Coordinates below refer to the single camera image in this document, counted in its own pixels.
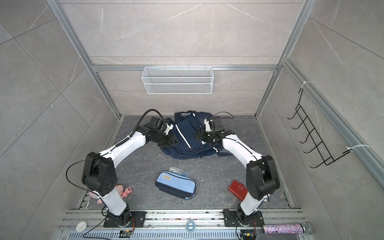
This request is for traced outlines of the navy blue student backpack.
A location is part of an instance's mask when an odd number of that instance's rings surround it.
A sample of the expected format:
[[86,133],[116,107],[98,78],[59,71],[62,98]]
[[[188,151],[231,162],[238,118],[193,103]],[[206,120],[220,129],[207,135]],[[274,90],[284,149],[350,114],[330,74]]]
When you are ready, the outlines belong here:
[[176,137],[176,143],[171,147],[161,147],[161,151],[177,160],[197,159],[211,155],[219,157],[231,156],[224,153],[224,149],[218,142],[204,142],[198,139],[198,133],[205,131],[204,120],[212,118],[213,115],[206,112],[178,112],[174,119],[167,118],[166,121],[173,125],[171,133]]

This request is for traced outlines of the light blue pencil case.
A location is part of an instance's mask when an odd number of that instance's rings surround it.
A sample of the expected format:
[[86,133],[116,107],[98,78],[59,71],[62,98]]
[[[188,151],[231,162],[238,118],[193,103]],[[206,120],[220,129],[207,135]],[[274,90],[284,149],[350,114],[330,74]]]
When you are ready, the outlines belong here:
[[166,171],[159,173],[155,186],[162,192],[185,200],[192,199],[196,192],[194,180]]

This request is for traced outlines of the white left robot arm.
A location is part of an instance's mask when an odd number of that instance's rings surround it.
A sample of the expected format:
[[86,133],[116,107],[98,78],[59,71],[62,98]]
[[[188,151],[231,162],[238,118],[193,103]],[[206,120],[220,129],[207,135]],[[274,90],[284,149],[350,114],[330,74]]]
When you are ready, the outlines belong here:
[[152,117],[149,123],[137,124],[134,130],[114,146],[87,155],[81,181],[88,190],[95,194],[116,217],[128,212],[128,205],[117,189],[116,168],[135,150],[147,143],[157,143],[160,147],[171,147],[176,137],[171,133],[174,125],[171,120]]

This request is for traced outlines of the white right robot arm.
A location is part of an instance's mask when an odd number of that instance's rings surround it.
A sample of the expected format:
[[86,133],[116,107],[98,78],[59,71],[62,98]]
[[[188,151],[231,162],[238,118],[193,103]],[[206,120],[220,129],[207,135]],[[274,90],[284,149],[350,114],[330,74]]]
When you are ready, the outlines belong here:
[[231,130],[226,130],[219,116],[204,120],[205,126],[197,138],[206,143],[216,143],[235,156],[246,168],[246,188],[248,190],[241,201],[237,215],[245,223],[260,208],[269,196],[281,187],[275,160],[263,156],[247,146]]

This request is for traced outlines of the clear plastic eraser box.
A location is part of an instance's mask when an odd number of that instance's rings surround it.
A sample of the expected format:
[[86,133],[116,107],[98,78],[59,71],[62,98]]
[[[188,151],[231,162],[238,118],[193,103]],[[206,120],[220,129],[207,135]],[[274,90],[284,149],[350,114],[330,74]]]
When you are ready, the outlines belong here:
[[174,167],[174,166],[171,166],[171,167],[169,168],[169,172],[172,172],[172,173],[181,175],[181,176],[183,176],[183,177],[188,177],[188,176],[189,176],[189,173],[190,173],[188,170],[184,170],[184,169],[177,168],[177,167]]

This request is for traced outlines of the red wallet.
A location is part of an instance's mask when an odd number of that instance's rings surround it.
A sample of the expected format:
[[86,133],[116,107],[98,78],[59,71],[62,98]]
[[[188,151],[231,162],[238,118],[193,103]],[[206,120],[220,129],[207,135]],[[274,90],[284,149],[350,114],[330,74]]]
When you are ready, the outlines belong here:
[[228,190],[239,200],[243,201],[248,193],[248,189],[242,183],[239,183],[237,180],[233,180]]

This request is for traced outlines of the pink plush doll red dress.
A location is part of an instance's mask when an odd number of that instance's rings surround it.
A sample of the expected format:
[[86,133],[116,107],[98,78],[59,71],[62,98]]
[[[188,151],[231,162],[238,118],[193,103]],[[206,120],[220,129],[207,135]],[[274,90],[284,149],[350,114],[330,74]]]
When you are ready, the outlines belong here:
[[[116,187],[117,187],[118,193],[120,194],[120,196],[123,199],[127,198],[133,192],[131,187],[124,188],[123,185],[117,185]],[[97,199],[97,204],[98,205],[103,204],[103,201],[95,193],[89,192],[89,194],[90,194],[91,198]]]

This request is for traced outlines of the clear tape roll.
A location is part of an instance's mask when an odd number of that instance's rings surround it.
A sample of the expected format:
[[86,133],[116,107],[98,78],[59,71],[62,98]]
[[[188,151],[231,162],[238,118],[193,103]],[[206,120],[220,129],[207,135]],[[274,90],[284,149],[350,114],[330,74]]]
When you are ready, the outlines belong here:
[[188,233],[193,233],[196,230],[196,223],[193,220],[188,220],[185,225],[185,229]]

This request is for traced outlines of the white round cap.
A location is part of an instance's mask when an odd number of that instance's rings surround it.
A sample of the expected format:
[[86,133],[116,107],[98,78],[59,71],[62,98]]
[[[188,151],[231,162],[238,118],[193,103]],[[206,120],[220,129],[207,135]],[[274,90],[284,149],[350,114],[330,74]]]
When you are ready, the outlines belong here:
[[88,227],[88,224],[85,221],[79,222],[76,226],[77,233],[84,232]]

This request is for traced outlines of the glittery purple tube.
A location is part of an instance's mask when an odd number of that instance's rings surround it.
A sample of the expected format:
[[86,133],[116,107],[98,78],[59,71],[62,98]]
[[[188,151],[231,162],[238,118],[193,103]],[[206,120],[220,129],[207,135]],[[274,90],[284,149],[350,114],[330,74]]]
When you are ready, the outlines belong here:
[[271,235],[311,235],[315,232],[310,223],[263,225],[262,229]]

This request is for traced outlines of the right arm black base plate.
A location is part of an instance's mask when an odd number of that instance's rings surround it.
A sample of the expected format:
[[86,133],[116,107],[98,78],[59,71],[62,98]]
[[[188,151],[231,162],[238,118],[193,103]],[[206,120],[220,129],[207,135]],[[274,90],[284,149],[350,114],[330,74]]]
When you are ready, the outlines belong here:
[[246,216],[241,209],[236,211],[230,211],[228,209],[223,210],[224,222],[226,227],[261,227],[264,225],[264,217],[262,212],[257,211]]

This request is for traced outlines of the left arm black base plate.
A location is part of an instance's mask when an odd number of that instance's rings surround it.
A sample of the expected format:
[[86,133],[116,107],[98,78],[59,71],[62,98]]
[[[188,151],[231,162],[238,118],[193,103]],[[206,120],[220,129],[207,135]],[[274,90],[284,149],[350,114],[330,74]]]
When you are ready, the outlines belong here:
[[104,228],[132,228],[143,227],[147,212],[124,212],[120,216],[107,212],[106,220],[103,223]]

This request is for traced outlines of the aluminium rail frame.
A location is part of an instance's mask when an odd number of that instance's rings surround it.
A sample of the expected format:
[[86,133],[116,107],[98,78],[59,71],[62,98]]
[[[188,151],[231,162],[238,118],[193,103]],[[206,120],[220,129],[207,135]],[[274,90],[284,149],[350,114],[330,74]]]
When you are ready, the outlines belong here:
[[[223,209],[208,210],[133,210],[147,212],[144,226],[139,228],[104,228],[106,212],[101,210],[69,210],[59,227],[60,240],[255,240],[263,237],[293,236],[307,240],[309,235],[265,234],[261,227],[226,227]],[[262,209],[264,225],[308,223],[300,209]],[[196,230],[188,233],[186,222],[193,220]],[[87,229],[77,233],[76,226],[85,221]]]

